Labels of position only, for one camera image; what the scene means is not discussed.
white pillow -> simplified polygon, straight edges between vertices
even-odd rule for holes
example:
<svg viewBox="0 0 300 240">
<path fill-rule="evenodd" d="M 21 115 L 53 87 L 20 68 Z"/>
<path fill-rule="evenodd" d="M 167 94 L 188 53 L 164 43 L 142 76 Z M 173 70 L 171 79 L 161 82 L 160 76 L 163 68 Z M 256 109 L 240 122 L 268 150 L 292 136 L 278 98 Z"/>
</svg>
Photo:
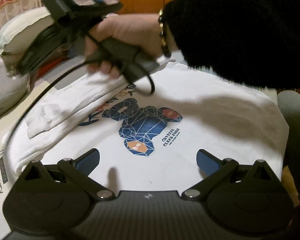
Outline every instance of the white pillow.
<svg viewBox="0 0 300 240">
<path fill-rule="evenodd" d="M 16 54 L 26 51 L 36 36 L 53 22 L 50 12 L 45 7 L 35 8 L 14 17 L 0 30 L 0 55 L 3 52 Z"/>
</svg>

human hand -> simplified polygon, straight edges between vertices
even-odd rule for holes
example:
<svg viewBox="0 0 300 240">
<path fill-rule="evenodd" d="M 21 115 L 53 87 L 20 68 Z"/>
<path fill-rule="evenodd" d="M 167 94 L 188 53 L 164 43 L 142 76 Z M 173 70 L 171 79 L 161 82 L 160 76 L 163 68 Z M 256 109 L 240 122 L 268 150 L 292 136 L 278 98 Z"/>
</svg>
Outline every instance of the human hand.
<svg viewBox="0 0 300 240">
<path fill-rule="evenodd" d="M 158 18 L 158 14 L 109 15 L 101 23 L 95 25 L 90 30 L 90 34 L 97 41 L 113 37 L 127 44 L 140 46 L 156 59 L 162 55 Z M 97 48 L 98 46 L 90 38 L 85 38 L 86 56 L 92 54 Z M 114 79 L 120 76 L 119 69 L 108 61 L 104 61 L 100 65 L 88 66 L 88 72 L 95 71 L 101 71 Z"/>
</svg>

bracelet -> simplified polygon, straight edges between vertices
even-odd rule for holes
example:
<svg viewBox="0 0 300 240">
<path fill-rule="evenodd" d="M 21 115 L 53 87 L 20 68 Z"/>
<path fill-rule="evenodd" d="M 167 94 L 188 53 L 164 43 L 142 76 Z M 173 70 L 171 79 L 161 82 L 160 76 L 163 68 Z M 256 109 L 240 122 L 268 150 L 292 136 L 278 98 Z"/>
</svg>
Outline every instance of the bracelet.
<svg viewBox="0 0 300 240">
<path fill-rule="evenodd" d="M 163 17 L 163 10 L 161 9 L 159 12 L 159 19 L 158 19 L 159 25 L 160 25 L 160 37 L 161 37 L 161 49 L 165 57 L 171 57 L 171 51 L 168 48 L 168 44 L 166 41 L 167 33 L 165 30 L 165 19 Z"/>
</svg>

metal screw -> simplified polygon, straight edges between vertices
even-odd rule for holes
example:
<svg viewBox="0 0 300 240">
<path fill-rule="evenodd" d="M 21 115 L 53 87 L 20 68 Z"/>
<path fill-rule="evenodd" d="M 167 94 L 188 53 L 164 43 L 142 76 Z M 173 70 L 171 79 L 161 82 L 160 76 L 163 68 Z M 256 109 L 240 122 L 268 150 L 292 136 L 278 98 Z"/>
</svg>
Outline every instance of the metal screw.
<svg viewBox="0 0 300 240">
<path fill-rule="evenodd" d="M 196 189 L 188 189 L 185 191 L 185 195 L 187 197 L 198 197 L 200 195 L 200 191 Z"/>
<path fill-rule="evenodd" d="M 107 189 L 100 190 L 100 191 L 98 191 L 97 196 L 99 198 L 110 198 L 112 196 L 112 192 Z"/>
</svg>

black fleece jacket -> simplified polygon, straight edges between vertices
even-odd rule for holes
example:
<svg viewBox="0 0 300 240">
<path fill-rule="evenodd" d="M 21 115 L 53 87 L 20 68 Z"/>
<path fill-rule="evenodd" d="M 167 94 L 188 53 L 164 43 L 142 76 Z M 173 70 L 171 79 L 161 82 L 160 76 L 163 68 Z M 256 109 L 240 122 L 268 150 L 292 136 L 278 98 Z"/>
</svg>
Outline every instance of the black fleece jacket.
<svg viewBox="0 0 300 240">
<path fill-rule="evenodd" d="M 164 17 L 190 67 L 251 86 L 300 88 L 300 0 L 173 0 Z"/>
</svg>

